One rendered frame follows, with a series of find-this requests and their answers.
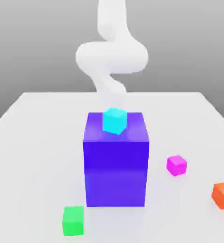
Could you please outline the small orange cube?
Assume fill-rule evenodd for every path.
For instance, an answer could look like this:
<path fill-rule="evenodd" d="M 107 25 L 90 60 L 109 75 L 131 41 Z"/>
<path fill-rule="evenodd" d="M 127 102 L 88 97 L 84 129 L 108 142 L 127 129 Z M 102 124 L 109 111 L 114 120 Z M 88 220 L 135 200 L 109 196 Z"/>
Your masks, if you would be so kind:
<path fill-rule="evenodd" d="M 224 182 L 214 184 L 211 194 L 213 201 L 218 205 L 220 209 L 224 209 Z"/>

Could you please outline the small magenta cube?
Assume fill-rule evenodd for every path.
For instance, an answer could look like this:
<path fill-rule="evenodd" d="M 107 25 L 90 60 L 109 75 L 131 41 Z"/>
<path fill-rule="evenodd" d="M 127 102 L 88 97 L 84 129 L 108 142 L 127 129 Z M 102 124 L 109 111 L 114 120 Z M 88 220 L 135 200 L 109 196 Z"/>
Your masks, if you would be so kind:
<path fill-rule="evenodd" d="M 173 176 L 179 176 L 186 173 L 187 162 L 180 155 L 174 155 L 167 158 L 166 169 Z"/>

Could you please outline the small green cube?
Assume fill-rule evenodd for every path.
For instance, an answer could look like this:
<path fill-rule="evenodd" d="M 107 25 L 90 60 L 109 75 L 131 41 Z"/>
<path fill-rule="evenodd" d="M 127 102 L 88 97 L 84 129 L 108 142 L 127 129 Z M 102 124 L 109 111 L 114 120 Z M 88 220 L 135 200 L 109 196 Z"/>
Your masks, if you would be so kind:
<path fill-rule="evenodd" d="M 62 217 L 64 236 L 80 236 L 84 234 L 84 207 L 65 206 Z"/>

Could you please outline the large blue box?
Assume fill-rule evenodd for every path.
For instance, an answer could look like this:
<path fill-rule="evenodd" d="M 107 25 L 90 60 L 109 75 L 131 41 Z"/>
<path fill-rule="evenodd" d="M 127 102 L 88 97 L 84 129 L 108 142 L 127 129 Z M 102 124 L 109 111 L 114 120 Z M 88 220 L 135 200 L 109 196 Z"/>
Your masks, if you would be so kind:
<path fill-rule="evenodd" d="M 88 207 L 144 207 L 149 135 L 142 113 L 129 113 L 120 134 L 102 131 L 102 114 L 88 114 L 83 139 Z"/>

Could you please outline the small cyan cube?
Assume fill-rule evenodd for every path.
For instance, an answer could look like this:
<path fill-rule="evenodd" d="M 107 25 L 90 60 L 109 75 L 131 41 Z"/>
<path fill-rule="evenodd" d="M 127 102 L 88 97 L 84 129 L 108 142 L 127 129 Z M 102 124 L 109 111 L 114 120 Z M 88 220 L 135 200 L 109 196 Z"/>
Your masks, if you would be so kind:
<path fill-rule="evenodd" d="M 127 112 L 109 108 L 102 113 L 102 131 L 119 135 L 127 128 Z"/>

